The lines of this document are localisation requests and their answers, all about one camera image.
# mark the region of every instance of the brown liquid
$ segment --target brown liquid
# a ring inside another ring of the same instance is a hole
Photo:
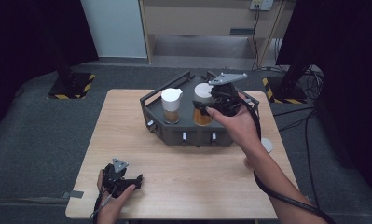
[[[167,123],[177,123],[180,119],[179,111],[169,111],[169,110],[163,110],[163,115],[165,117],[165,121]]]
[[[200,126],[206,126],[212,123],[212,116],[202,115],[198,109],[194,109],[194,122]]]

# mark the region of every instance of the white cabinet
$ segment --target white cabinet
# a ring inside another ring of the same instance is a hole
[[[147,58],[138,0],[81,0],[99,57]]]

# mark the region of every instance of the person's left hand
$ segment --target person's left hand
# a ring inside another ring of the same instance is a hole
[[[99,173],[98,182],[97,182],[98,190],[100,190],[102,181],[103,181],[103,171],[101,170],[101,172]],[[130,185],[119,195],[118,198],[111,198],[109,202],[98,213],[98,224],[116,223],[119,217],[119,214],[121,213],[122,206],[124,206],[124,203],[130,198],[135,188],[136,188],[135,185]],[[100,204],[102,204],[108,196],[109,196],[109,193],[106,191],[103,194]]]

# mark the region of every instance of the vr controller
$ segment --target vr controller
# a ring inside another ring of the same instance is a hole
[[[193,101],[194,107],[200,111],[202,115],[209,115],[206,111],[206,106],[218,110],[225,116],[233,117],[241,110],[241,105],[245,105],[247,110],[252,115],[255,122],[255,127],[259,138],[261,139],[261,126],[259,122],[259,116],[257,115],[255,109],[249,105],[252,101],[251,99],[242,99],[235,86],[232,84],[233,81],[247,78],[246,74],[221,74],[209,84],[212,85],[211,95],[214,101],[212,103],[202,103],[199,101]]]
[[[124,178],[127,167],[126,162],[113,158],[113,164],[108,164],[103,170],[103,186],[113,198],[118,198],[121,192],[132,184],[136,186],[135,189],[140,189],[142,186],[143,175],[139,175],[136,179]]]

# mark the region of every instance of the white object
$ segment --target white object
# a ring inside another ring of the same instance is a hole
[[[167,111],[175,111],[180,107],[183,92],[180,89],[168,88],[161,94],[162,106]]]
[[[194,99],[204,104],[212,102],[212,87],[213,86],[209,85],[208,83],[198,84],[194,89]]]
[[[267,138],[261,138],[261,143],[264,146],[264,148],[267,150],[268,153],[270,153],[273,149],[272,142]]]

